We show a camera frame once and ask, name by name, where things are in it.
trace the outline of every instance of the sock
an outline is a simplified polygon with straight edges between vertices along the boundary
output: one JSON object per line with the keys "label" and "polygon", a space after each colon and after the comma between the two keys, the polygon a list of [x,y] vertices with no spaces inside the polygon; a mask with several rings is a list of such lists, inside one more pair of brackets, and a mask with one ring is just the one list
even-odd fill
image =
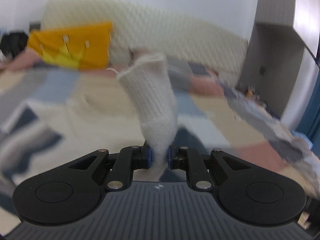
{"label": "sock", "polygon": [[152,149],[151,169],[135,171],[135,180],[159,180],[177,132],[177,103],[167,68],[166,56],[152,53],[142,55],[117,76],[138,111],[142,135]]}

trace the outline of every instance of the cream padded headboard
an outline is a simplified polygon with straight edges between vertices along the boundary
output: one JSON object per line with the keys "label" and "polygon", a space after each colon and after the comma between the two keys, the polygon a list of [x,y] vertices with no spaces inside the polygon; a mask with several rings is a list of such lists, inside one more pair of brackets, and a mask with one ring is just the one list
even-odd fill
{"label": "cream padded headboard", "polygon": [[180,13],[119,0],[50,0],[42,29],[111,20],[111,63],[127,63],[128,48],[146,47],[216,69],[230,86],[240,76],[248,41],[214,24]]}

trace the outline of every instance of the bedspread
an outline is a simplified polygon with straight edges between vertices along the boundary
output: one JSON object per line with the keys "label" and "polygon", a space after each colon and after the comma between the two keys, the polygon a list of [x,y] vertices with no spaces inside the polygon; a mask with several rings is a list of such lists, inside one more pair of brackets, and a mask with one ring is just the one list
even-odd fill
{"label": "bedspread", "polygon": [[[320,197],[320,161],[304,140],[236,90],[221,84],[219,96],[190,93],[188,86],[203,77],[177,82],[176,75],[170,74],[179,112],[176,146],[202,154],[222,149]],[[116,153],[143,143],[137,113],[115,78],[56,67],[0,76],[0,206],[9,212],[23,180],[99,148]],[[162,180],[183,179],[171,172]]]}

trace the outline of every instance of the black object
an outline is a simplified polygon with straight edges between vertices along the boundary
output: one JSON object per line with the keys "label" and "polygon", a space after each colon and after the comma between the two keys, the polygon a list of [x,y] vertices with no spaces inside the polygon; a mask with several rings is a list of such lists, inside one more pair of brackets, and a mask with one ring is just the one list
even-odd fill
{"label": "black object", "polygon": [[150,154],[146,144],[101,149],[22,182],[13,202],[23,222],[6,239],[315,238],[297,224],[306,196],[295,181],[219,150],[171,146],[168,164],[187,182],[132,182]]}
{"label": "black object", "polygon": [[7,56],[15,58],[27,45],[28,36],[24,32],[6,34],[0,42],[0,50]]}

